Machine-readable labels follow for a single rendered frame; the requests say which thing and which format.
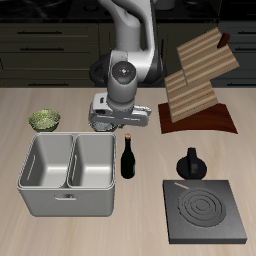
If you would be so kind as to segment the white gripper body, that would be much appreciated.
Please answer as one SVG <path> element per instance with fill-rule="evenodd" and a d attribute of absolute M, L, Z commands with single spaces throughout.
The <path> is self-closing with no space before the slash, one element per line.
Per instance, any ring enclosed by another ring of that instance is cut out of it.
<path fill-rule="evenodd" d="M 151 109 L 144 106 L 134 106 L 127 117 L 115 117 L 113 110 L 108 106 L 90 106 L 88 121 L 92 127 L 115 126 L 147 126 Z"/>

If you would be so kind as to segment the green bowl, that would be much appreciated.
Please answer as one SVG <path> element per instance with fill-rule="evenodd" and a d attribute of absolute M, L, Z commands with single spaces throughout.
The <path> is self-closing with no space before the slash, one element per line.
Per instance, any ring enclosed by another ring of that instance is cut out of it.
<path fill-rule="evenodd" d="M 43 109 L 33 113 L 28 123 L 36 132 L 52 132 L 57 128 L 60 119 L 61 116 L 57 111 Z"/>

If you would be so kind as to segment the black wine bottle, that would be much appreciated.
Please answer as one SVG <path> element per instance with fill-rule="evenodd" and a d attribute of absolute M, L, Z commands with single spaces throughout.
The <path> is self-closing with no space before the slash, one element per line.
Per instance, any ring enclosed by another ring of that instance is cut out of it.
<path fill-rule="evenodd" d="M 135 175 L 135 157 L 131 150 L 131 135 L 125 135 L 125 149 L 121 157 L 121 175 L 131 179 Z"/>

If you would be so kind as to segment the wooden slat rack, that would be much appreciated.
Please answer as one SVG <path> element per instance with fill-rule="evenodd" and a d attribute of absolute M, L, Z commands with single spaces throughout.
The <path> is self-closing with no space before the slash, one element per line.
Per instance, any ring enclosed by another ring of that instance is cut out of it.
<path fill-rule="evenodd" d="M 181 70 L 164 79 L 167 102 L 158 105 L 162 134 L 186 130 L 237 134 L 211 84 L 212 79 L 239 66 L 228 46 L 229 38 L 214 28 L 176 48 Z"/>

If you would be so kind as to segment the round black stove knob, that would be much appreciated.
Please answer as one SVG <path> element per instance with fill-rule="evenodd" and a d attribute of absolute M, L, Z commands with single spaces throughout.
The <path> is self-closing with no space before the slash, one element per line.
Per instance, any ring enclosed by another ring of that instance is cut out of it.
<path fill-rule="evenodd" d="M 206 176 L 207 166 L 198 158 L 196 149 L 189 147 L 187 155 L 177 162 L 176 171 L 183 179 L 201 180 Z"/>

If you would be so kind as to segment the white two-bin basket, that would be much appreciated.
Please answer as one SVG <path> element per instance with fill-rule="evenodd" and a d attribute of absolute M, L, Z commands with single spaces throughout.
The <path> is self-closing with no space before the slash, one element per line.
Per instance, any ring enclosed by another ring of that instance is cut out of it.
<path fill-rule="evenodd" d="M 105 217 L 113 212 L 116 135 L 42 132 L 29 146 L 17 179 L 36 217 Z"/>

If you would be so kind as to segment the dark kitchen cupboards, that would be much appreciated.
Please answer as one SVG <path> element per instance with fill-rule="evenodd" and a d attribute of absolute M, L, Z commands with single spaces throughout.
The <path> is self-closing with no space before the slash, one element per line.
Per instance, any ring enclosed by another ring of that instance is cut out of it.
<path fill-rule="evenodd" d="M 165 73 L 176 47 L 219 27 L 239 67 L 217 87 L 256 87 L 256 0 L 175 0 L 155 10 Z M 0 0 L 0 87 L 92 87 L 89 70 L 116 46 L 112 16 L 98 0 Z"/>

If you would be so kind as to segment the dark grey stove plate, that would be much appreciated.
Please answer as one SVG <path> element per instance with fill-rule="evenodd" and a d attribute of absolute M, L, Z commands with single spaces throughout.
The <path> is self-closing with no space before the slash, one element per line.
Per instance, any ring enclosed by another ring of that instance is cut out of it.
<path fill-rule="evenodd" d="M 164 180 L 170 244 L 245 244 L 228 180 Z"/>

